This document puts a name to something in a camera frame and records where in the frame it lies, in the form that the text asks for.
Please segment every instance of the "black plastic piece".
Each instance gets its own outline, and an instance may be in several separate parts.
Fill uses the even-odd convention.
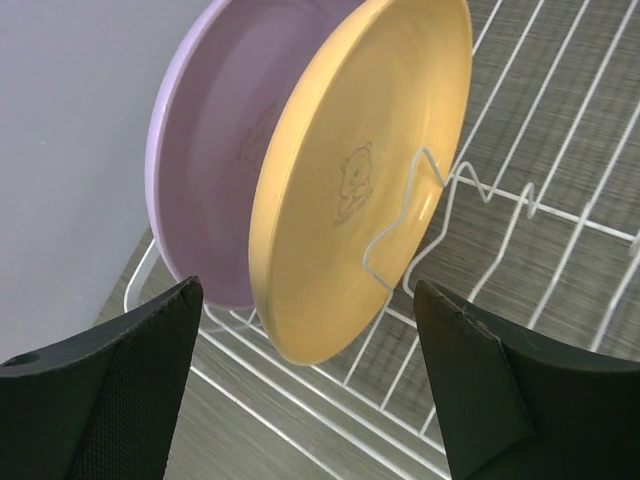
[[[423,281],[414,309],[453,480],[640,478],[640,364]]]
[[[0,366],[0,478],[161,480],[201,308],[189,278]]]

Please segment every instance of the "plate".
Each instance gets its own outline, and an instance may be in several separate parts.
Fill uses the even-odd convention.
[[[160,87],[145,190],[158,250],[205,301],[253,306],[247,260],[258,174],[300,75],[360,0],[214,1],[189,30]]]
[[[471,79],[464,0],[368,0],[300,78],[266,153],[249,237],[258,315],[292,363],[349,345],[389,291],[363,268],[369,243],[401,214],[415,152],[449,172]],[[405,220],[369,266],[396,285],[442,188],[426,157]]]

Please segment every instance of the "gray floor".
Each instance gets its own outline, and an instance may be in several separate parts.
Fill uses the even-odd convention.
[[[470,1],[476,39],[491,16],[495,2]],[[616,151],[640,101],[640,59],[637,57],[640,10],[633,11],[609,55],[607,50],[616,39],[627,9],[635,8],[636,1],[584,3],[590,4],[546,87],[545,77],[583,2],[505,0],[502,3],[476,52],[472,95],[460,152],[474,165],[480,180],[490,185],[510,156],[521,126],[526,124],[500,188],[517,196],[527,182],[533,182],[539,192],[552,164],[560,159],[542,203],[574,216],[582,213],[587,201],[598,191],[598,183],[610,161],[616,161],[607,183],[597,198],[594,197],[595,206],[589,220],[615,230],[618,237],[624,238],[602,233],[591,226],[579,232],[575,249],[536,327],[552,337],[588,348],[631,261],[629,236],[635,236],[640,228],[640,127],[632,125],[624,149]],[[526,40],[503,76],[516,42],[540,4],[542,7]],[[601,68],[605,59],[607,63]],[[591,84],[596,77],[600,80],[591,96]],[[528,117],[543,87],[544,95],[533,115]],[[586,98],[590,100],[581,109]],[[572,128],[577,117],[580,122],[576,123],[577,128]],[[563,146],[568,137],[571,141]],[[423,246],[442,231],[446,199],[445,196],[441,202]],[[499,195],[484,204],[474,188],[460,184],[448,233],[420,263],[411,283],[428,277],[459,293],[469,294],[495,260],[514,207],[512,199]],[[575,218],[560,218],[540,209],[534,218],[527,219],[523,211],[502,262],[476,301],[513,321],[526,323],[552,281],[575,228]],[[101,320],[122,312],[124,287],[149,240],[147,235],[141,241]],[[152,297],[170,284],[169,275],[159,265],[147,284],[144,298]],[[639,287],[634,278],[614,313],[601,352],[640,360]],[[395,295],[392,306],[410,316],[409,297],[404,293]],[[236,320],[223,319],[229,325],[241,325]],[[446,469],[440,452],[338,388],[318,371],[286,365],[290,371],[283,371],[274,365],[278,357],[259,331],[213,332],[217,327],[209,319],[203,319],[203,328],[212,333],[209,338],[199,338],[194,367],[216,385],[195,373],[191,375],[167,478],[332,478],[319,466],[324,465],[342,478],[436,479],[436,475],[428,473],[425,464]],[[323,365],[322,371],[344,378],[363,338]],[[348,385],[380,403],[414,338],[412,327],[385,315]],[[294,380],[291,373],[306,385]],[[247,413],[238,402],[273,428]],[[336,408],[336,402],[346,406],[353,415]],[[419,428],[431,405],[424,364],[415,353],[386,411]],[[371,433],[363,427],[363,419],[365,424],[383,433]],[[289,441],[273,430],[288,436]],[[439,439],[437,423],[428,433],[430,438]],[[406,448],[399,448],[398,442]],[[308,456],[314,460],[300,453],[292,443],[311,452]],[[418,452],[422,460],[416,461],[408,451]]]

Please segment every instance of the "bear engraving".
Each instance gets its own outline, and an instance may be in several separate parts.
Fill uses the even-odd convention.
[[[262,162],[271,136],[278,122],[278,105],[276,103],[268,106],[260,113],[253,128],[251,128],[240,142],[240,149],[237,157],[251,165],[255,173],[260,173]]]
[[[342,162],[340,217],[355,212],[371,194],[371,142],[358,148]]]

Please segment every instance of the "white wire dish rack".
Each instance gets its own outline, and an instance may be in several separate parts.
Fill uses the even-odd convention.
[[[568,343],[640,359],[640,325],[633,321],[640,312],[634,281],[640,264],[637,3],[470,2],[481,77],[474,77],[452,173],[440,177],[446,189],[436,218],[367,331],[334,360],[308,367],[341,394],[309,380],[267,342],[253,340],[266,338],[255,311],[206,308],[217,327],[203,327],[201,338],[400,478],[418,476],[273,380],[219,335],[241,342],[433,478],[449,473],[410,317],[417,278],[435,277],[471,301]],[[533,75],[527,70],[532,65]],[[499,140],[487,148],[496,132]],[[414,167],[431,160],[427,147],[416,153]],[[405,198],[412,183],[413,170]],[[127,287],[126,310],[138,304],[158,259],[152,241]],[[192,370],[327,473],[345,478],[215,379]],[[384,421],[372,420],[371,412]]]

